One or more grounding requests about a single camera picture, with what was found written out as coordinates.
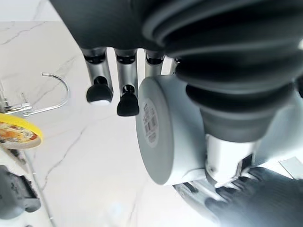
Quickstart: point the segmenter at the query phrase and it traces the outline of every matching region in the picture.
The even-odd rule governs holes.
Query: white marble surface
[[[60,21],[48,0],[0,0],[0,21]]]
[[[144,56],[138,53],[139,81]],[[58,102],[66,79],[71,100],[63,108],[28,118],[44,132],[27,153],[58,227],[211,226],[170,186],[148,177],[138,148],[134,118],[116,115],[117,70],[108,51],[115,96],[110,106],[87,104],[89,77],[78,46],[61,22],[0,23],[0,80],[11,103],[23,92],[35,108]],[[169,60],[164,72],[169,71]]]

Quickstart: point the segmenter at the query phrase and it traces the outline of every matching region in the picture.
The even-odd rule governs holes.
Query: white label
[[[154,148],[159,140],[159,121],[156,107],[150,99],[145,99],[141,111],[145,140],[150,147]]]

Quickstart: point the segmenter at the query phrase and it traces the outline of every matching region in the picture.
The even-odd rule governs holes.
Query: black glove
[[[221,187],[227,202],[207,199],[206,207],[223,227],[302,227],[303,180],[294,180],[265,168],[250,170],[257,180],[240,177],[240,190]]]

